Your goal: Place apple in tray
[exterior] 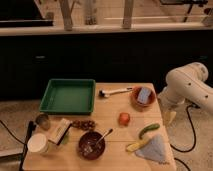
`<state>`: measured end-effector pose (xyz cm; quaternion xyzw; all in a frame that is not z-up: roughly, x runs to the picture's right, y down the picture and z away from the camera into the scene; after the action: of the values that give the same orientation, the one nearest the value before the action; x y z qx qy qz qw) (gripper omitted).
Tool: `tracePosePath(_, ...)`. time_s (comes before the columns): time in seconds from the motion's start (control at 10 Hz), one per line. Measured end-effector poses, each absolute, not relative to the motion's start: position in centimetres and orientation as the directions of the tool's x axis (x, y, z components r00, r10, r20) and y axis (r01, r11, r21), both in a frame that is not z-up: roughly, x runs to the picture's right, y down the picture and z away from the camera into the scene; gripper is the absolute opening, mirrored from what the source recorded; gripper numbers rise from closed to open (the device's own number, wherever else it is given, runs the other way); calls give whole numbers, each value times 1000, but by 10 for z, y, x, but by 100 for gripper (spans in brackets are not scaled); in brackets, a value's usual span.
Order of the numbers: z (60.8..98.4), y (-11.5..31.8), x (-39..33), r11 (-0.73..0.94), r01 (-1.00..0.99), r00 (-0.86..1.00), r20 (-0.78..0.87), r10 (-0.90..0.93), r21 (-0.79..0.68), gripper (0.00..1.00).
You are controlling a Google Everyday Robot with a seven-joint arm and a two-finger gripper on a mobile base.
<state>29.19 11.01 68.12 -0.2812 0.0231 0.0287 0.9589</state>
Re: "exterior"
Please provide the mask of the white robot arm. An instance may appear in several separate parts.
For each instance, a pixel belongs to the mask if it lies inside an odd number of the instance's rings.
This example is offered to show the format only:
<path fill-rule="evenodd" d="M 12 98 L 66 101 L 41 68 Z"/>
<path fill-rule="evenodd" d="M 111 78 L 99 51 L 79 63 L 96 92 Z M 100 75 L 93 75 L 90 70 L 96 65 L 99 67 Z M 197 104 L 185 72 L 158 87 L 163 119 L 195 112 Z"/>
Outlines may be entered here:
<path fill-rule="evenodd" d="M 205 83 L 208 75 L 207 67 L 200 62 L 193 62 L 167 73 L 166 86 L 157 96 L 165 126 L 174 120 L 175 109 L 185 100 L 213 114 L 213 88 Z"/>

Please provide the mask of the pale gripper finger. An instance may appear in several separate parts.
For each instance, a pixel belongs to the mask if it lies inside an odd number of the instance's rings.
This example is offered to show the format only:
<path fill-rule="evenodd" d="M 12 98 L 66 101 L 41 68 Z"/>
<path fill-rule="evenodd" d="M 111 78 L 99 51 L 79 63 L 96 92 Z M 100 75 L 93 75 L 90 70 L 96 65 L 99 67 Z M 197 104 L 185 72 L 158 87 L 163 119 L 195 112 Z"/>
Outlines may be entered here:
<path fill-rule="evenodd" d="M 171 124 L 175 117 L 176 117 L 175 111 L 167 111 L 164 114 L 164 125 L 168 126 L 169 124 Z"/>

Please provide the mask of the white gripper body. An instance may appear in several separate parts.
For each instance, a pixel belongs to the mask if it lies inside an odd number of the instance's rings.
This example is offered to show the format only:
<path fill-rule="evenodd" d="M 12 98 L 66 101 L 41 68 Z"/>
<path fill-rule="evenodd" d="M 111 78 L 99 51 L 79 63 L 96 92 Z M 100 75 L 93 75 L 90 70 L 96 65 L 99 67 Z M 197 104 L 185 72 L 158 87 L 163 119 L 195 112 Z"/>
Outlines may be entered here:
<path fill-rule="evenodd" d="M 176 92 L 162 91 L 158 94 L 158 100 L 163 116 L 172 115 L 184 103 L 184 98 Z"/>

